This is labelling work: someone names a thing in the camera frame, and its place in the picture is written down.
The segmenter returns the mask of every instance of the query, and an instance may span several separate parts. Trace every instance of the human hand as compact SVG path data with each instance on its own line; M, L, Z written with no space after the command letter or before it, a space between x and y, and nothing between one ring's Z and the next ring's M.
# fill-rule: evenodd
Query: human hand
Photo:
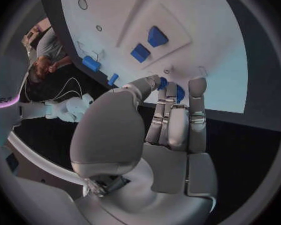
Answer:
M49 72L54 73L57 70L58 66L59 66L58 63L54 62L53 65L49 66L49 69L48 69Z

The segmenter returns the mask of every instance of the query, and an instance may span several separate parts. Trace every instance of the pink light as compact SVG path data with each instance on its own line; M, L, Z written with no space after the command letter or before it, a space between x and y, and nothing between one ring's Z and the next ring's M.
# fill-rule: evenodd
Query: pink light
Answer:
M1 103L0 103L0 109L10 107L10 106L16 104L19 100L20 100L20 94L18 94L18 95L17 95L14 99L12 99L11 101L8 101L8 102L1 102Z

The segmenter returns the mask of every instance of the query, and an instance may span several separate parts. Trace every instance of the blue cube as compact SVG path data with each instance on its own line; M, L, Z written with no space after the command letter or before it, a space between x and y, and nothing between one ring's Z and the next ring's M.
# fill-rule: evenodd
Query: blue cube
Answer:
M140 63L145 61L150 55L150 51L146 49L142 44L138 44L135 49L131 52L131 55Z
M151 44L153 48L160 45L166 44L169 41L167 36L159 30L157 26L153 26L148 35L148 43Z

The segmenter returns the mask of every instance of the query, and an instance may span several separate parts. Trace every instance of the white rod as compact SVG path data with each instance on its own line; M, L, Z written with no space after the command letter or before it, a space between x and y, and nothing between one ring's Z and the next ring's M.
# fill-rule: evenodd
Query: white rod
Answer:
M49 160L38 155L35 151L30 149L18 136L11 131L8 136L9 142L30 162L39 167L40 169L52 174L55 177L66 180L70 183L87 186L87 182L79 177L75 172L67 170L58 166Z

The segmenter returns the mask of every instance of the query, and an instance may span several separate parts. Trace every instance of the circular hole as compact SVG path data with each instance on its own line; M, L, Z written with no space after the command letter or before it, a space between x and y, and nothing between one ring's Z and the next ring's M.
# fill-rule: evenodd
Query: circular hole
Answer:
M88 3L86 0L78 0L78 5L82 10L86 10L88 8Z
M101 27L100 25L95 26L95 28L96 28L99 32L102 31L102 27Z

